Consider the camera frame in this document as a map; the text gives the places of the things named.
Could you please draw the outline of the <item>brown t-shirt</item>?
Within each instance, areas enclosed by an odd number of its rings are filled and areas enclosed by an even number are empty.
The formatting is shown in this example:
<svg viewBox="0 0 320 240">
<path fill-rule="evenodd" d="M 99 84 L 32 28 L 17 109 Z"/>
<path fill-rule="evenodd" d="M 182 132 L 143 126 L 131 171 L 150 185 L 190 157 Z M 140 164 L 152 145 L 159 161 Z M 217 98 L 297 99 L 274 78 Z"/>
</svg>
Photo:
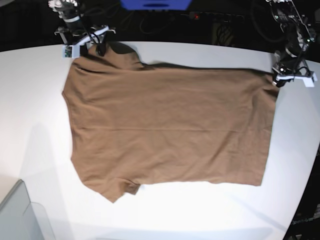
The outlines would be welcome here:
<svg viewBox="0 0 320 240">
<path fill-rule="evenodd" d="M 71 162 L 110 202 L 159 183 L 259 186 L 279 95 L 272 81 L 254 69 L 148 65 L 123 46 L 90 49 L 62 91 Z"/>
</svg>

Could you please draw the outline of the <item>blue plastic box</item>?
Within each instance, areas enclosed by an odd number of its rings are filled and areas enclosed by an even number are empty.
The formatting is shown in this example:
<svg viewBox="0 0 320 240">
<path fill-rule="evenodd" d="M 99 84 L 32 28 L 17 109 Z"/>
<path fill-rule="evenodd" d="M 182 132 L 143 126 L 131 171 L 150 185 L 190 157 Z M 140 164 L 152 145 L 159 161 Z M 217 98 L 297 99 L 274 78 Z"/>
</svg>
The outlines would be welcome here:
<svg viewBox="0 0 320 240">
<path fill-rule="evenodd" d="M 120 0 L 121 6 L 130 11 L 184 11 L 191 2 L 192 0 Z"/>
</svg>

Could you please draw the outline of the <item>black power strip red light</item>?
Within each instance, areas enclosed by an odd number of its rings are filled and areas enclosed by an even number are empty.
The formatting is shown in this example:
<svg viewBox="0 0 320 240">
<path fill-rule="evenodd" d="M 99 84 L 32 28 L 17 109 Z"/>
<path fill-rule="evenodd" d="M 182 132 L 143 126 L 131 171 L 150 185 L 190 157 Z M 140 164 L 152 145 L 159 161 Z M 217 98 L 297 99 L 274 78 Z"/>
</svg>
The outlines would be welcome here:
<svg viewBox="0 0 320 240">
<path fill-rule="evenodd" d="M 207 20 L 219 23 L 244 22 L 245 17 L 238 14 L 220 13 L 220 12 L 203 12 L 191 11 L 187 15 L 191 20 Z"/>
</svg>

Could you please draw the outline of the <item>translucent grey plastic bin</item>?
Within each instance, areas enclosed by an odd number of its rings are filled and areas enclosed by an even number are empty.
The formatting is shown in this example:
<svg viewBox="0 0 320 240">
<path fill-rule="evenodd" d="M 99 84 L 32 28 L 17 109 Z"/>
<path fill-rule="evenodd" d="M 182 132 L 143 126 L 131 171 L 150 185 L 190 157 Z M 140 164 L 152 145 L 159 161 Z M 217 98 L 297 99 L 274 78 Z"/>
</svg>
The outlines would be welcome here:
<svg viewBox="0 0 320 240">
<path fill-rule="evenodd" d="M 30 200 L 25 182 L 18 180 L 0 204 L 2 240 L 55 240 L 45 208 Z"/>
</svg>

